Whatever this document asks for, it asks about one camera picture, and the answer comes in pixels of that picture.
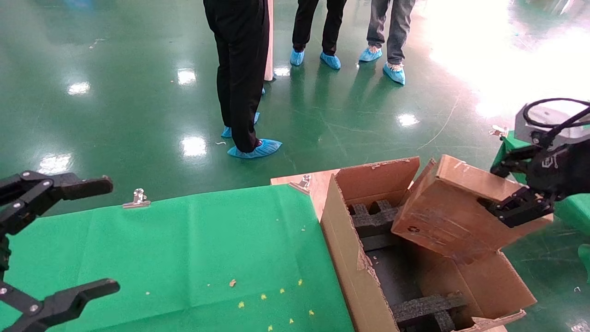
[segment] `open cardboard box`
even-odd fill
[[[523,308],[536,300],[498,245],[513,242],[550,219],[509,229],[486,215],[487,211],[476,199],[501,200],[516,191],[519,184],[443,156],[438,165],[430,162],[408,189],[418,169],[419,158],[413,157],[343,168],[330,180],[322,229],[356,331],[399,331],[390,309],[390,305],[398,303],[389,303],[391,299],[386,298],[381,287],[385,281],[396,283],[398,278],[379,274],[383,264],[373,265],[365,254],[348,209],[352,204],[369,206],[378,200],[403,206],[392,229],[419,244],[408,242],[397,252],[410,257],[410,263],[402,265],[402,269],[412,270],[422,296],[462,293],[467,305],[452,314],[456,330],[485,331],[523,317],[526,314]],[[465,212],[447,216],[449,211]],[[434,222],[441,215],[445,216],[444,222]],[[415,230],[412,226],[421,227],[420,232],[409,231],[408,228]],[[457,237],[450,236],[456,228],[463,232],[457,232]],[[473,230],[473,234],[466,236],[465,230],[470,228],[485,232]],[[446,245],[439,243],[442,237],[426,236],[437,232],[452,240]],[[490,232],[499,234],[487,240]]]

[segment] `cable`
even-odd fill
[[[574,115],[573,117],[569,118],[564,123],[546,124],[546,123],[541,123],[541,122],[535,121],[530,118],[529,111],[531,108],[533,108],[537,105],[544,104],[544,103],[555,102],[555,101],[560,101],[560,100],[566,101],[566,102],[574,102],[574,103],[582,104],[582,105],[587,106],[587,108],[585,110],[579,112],[578,114]],[[578,99],[572,99],[572,98],[541,99],[541,100],[537,100],[536,102],[532,102],[528,105],[525,105],[523,107],[522,111],[523,111],[522,115],[528,124],[533,125],[533,126],[537,126],[537,127],[541,127],[541,128],[551,128],[551,129],[555,129],[555,130],[558,129],[556,134],[558,134],[560,131],[564,130],[565,128],[574,128],[574,127],[590,125],[590,121],[582,121],[582,122],[576,123],[576,121],[578,121],[581,118],[583,118],[584,116],[590,114],[590,102],[586,102],[584,100],[578,100]]]

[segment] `green cloth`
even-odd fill
[[[11,249],[6,281],[37,298],[121,284],[51,331],[354,331],[309,196],[287,185],[42,218]],[[0,303],[0,329],[17,317]]]
[[[510,132],[508,137],[503,140],[494,164],[500,162],[502,156],[508,151],[528,145],[528,143],[514,138],[514,132]],[[513,175],[518,182],[526,183],[524,174]],[[555,216],[577,228],[582,233],[590,235],[590,194],[577,194],[555,203]]]

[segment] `jeans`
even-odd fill
[[[309,43],[312,33],[313,13],[316,11],[318,0],[299,0],[297,14],[295,15],[295,26],[293,27],[293,49],[301,52]],[[346,0],[327,0],[328,14],[324,23],[324,34],[322,48],[328,56],[336,53],[336,41],[342,25],[344,4]]]
[[[391,21],[389,37],[387,38],[387,62],[401,64],[404,60],[404,47],[409,34],[410,13],[414,9],[416,0],[371,0],[371,20],[367,32],[369,46],[381,48],[385,43],[383,35],[385,19],[389,4],[391,6]]]
[[[267,0],[204,0],[204,4],[217,43],[221,116],[231,127],[236,148],[249,153],[258,145],[254,116],[268,55]]]

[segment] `person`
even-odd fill
[[[409,34],[410,13],[416,0],[371,0],[371,19],[367,42],[369,46],[360,55],[359,61],[369,62],[383,55],[381,46],[385,43],[383,35],[385,18],[389,3],[391,6],[391,22],[389,25],[389,37],[387,38],[387,62],[383,66],[383,72],[394,82],[405,85],[404,47]]]
[[[293,50],[290,59],[291,64],[294,66],[299,66],[303,62],[305,46],[309,43],[312,33],[313,13],[316,11],[317,3],[318,0],[299,0],[293,27]],[[342,25],[345,3],[346,0],[327,0],[328,14],[324,23],[322,37],[323,51],[320,53],[320,59],[336,70],[341,67],[340,60],[336,57],[336,41]]]
[[[258,139],[254,130],[268,53],[267,0],[204,0],[204,5],[219,57],[217,95],[225,125],[221,136],[235,142],[227,153],[246,159],[268,156],[282,143]]]

